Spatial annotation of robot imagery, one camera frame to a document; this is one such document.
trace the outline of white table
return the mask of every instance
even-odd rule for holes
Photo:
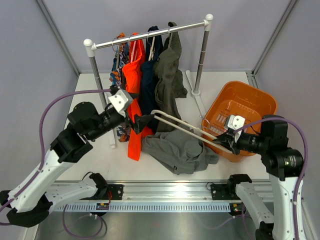
[[[111,85],[108,73],[102,73],[101,80],[105,89]],[[202,73],[199,89],[201,90],[201,98],[206,110],[208,110],[215,101],[223,86],[230,81],[248,83],[245,72]],[[202,120],[196,102],[190,96],[190,87],[185,73],[183,73],[183,84],[188,90],[188,95],[187,98],[176,99],[179,113],[182,120],[200,127]],[[94,75],[90,73],[81,74],[76,86],[76,91],[94,89],[97,89]],[[92,102],[99,113],[103,111],[99,94],[97,93],[74,96],[70,110],[72,110],[76,104],[83,101]],[[198,171],[191,175],[175,175],[147,153],[141,152],[139,161],[128,158],[127,142],[120,143],[116,140],[116,148],[111,149],[108,136],[103,135],[91,144],[93,150],[82,157],[72,168],[63,173],[58,180],[81,180],[88,171],[100,173],[107,181],[220,181],[228,179],[231,174],[248,174],[252,180],[269,179],[259,155],[246,157],[239,163],[229,162],[220,156],[217,164],[210,164],[204,171]]]

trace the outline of gray garment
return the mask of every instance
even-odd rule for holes
[[[189,130],[183,124],[179,126]],[[208,164],[218,162],[218,155],[203,141],[178,129],[146,136],[142,140],[142,151],[177,175],[203,171]]]
[[[170,27],[177,26],[174,22],[169,22]],[[169,38],[164,42],[163,51],[153,65],[154,74],[159,78],[155,87],[155,101],[161,111],[181,119],[177,109],[176,98],[186,98],[188,91],[183,85],[183,75],[178,69],[182,48],[178,32],[171,33],[171,44]],[[161,116],[167,121],[176,124],[176,121]],[[170,132],[174,127],[159,122],[157,132]]]

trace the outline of laundry basket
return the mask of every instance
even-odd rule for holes
[[[240,115],[245,118],[245,124],[248,124],[262,119],[264,115],[275,114],[277,108],[277,101],[270,94],[240,81],[230,81],[224,85],[202,120],[202,129],[213,136],[218,136],[226,132],[224,125],[229,115]],[[253,129],[260,132],[260,127],[261,123],[254,125]],[[244,131],[255,134],[253,129],[247,128]],[[206,135],[202,137],[212,141]],[[240,151],[239,155],[234,155],[207,143],[204,144],[230,162],[240,162],[245,156],[254,155],[247,151]]]

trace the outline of white end cap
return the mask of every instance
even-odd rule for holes
[[[211,23],[212,23],[212,20],[214,19],[214,16],[212,14],[207,14],[205,15],[205,27],[204,27],[204,30],[205,31],[210,31],[210,28],[211,28]]]
[[[91,48],[92,48],[92,45],[94,43],[92,42],[91,39],[87,38],[83,41],[83,45],[85,46],[85,50],[86,50],[86,53],[88,54],[88,57],[89,58],[92,58],[95,56],[95,51],[93,51]]]

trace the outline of garment rack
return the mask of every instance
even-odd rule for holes
[[[210,32],[210,28],[211,28],[211,24],[212,24],[213,19],[214,19],[214,16],[212,14],[207,14],[205,16],[205,19],[202,20],[201,22],[180,25],[180,26],[173,26],[173,27],[169,27],[166,29],[150,31],[150,32],[141,33],[138,35],[132,35],[129,37],[117,38],[113,41],[108,41],[108,42],[103,42],[103,43],[98,43],[98,44],[93,43],[93,41],[91,39],[88,39],[88,38],[85,39],[83,41],[83,44],[85,46],[87,55],[90,59],[90,63],[91,63],[91,67],[92,67],[92,71],[93,71],[93,75],[94,75],[94,79],[95,79],[97,88],[103,89],[98,66],[97,66],[97,62],[96,62],[96,57],[95,57],[96,50],[111,47],[111,46],[118,45],[118,44],[129,43],[129,42],[140,40],[140,39],[146,39],[146,38],[151,38],[151,37],[155,37],[155,36],[159,36],[159,35],[175,33],[175,32],[179,32],[182,30],[204,27],[202,47],[201,47],[200,59],[199,59],[199,64],[198,64],[198,68],[197,68],[197,72],[196,72],[194,87],[193,87],[193,83],[191,81],[190,71],[189,70],[186,71],[186,76],[187,76],[188,82],[191,87],[191,96],[194,97],[196,104],[198,106],[198,109],[200,111],[200,115],[203,118],[206,114],[206,111],[205,111],[204,105],[202,103],[202,100],[200,98],[201,92],[199,90],[199,85],[200,85],[200,79],[201,79],[201,74],[202,74],[202,70],[203,70],[203,64],[204,64],[204,60],[205,60],[205,53],[206,53],[206,48],[207,48],[209,32]],[[100,96],[102,106],[103,106],[103,108],[105,108],[107,106],[107,100],[106,100],[104,93],[99,93],[99,96]]]

